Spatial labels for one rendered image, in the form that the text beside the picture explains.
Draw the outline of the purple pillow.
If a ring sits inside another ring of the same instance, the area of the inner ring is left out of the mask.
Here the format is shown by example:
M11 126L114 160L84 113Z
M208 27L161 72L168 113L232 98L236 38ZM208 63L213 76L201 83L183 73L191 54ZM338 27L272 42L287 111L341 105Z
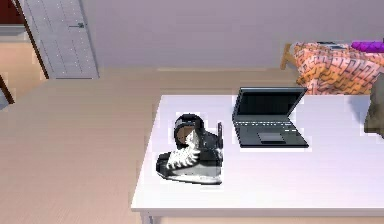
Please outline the purple pillow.
M384 42L380 41L354 41L351 47L366 53L384 53Z

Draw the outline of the bed with orange patterned blanket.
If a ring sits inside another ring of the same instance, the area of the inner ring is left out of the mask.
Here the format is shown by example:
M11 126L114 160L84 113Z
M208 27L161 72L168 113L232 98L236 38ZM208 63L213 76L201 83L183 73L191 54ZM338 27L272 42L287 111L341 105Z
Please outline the bed with orange patterned blanket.
M296 83L307 95L369 95L384 74L384 53L365 53L341 44L341 49L315 42L286 43L280 69L292 63Z

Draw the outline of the black laptop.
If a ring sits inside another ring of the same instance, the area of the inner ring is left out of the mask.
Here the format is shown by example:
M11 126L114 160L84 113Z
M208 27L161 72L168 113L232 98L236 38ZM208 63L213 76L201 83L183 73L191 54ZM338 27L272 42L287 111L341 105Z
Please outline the black laptop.
M305 87L241 87L232 122L241 148L308 148L289 119Z

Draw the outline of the white room door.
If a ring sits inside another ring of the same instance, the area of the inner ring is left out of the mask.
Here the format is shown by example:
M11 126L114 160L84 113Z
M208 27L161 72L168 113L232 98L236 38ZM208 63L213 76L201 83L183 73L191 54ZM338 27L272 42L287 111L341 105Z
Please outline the white room door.
M19 1L50 78L99 77L81 0ZM77 23L85 28L69 27Z

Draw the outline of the black ice skate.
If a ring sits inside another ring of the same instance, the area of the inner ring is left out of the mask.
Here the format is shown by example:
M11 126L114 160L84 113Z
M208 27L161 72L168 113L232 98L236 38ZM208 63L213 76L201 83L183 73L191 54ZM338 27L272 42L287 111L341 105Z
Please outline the black ice skate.
M220 185L223 163L223 126L217 124L217 133L204 127L196 114L182 114L175 121L176 149L162 153L156 161L157 174L166 180Z

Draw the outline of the grey-brown lumpy object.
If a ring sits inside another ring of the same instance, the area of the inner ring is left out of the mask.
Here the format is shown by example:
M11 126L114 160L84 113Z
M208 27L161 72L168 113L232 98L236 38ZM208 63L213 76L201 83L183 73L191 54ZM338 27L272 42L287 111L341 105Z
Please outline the grey-brown lumpy object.
M384 139L384 73L379 74L372 86L364 132L378 134Z

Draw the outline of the white table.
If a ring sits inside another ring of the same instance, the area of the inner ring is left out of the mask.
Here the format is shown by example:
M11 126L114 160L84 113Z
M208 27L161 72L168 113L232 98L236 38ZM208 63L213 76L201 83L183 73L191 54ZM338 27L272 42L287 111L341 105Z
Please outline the white table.
M366 95L307 95L291 120L309 146L242 148L230 95L162 96L131 208L149 216L384 216L384 139L364 132ZM183 113L223 125L222 182L167 181L157 157L174 146Z

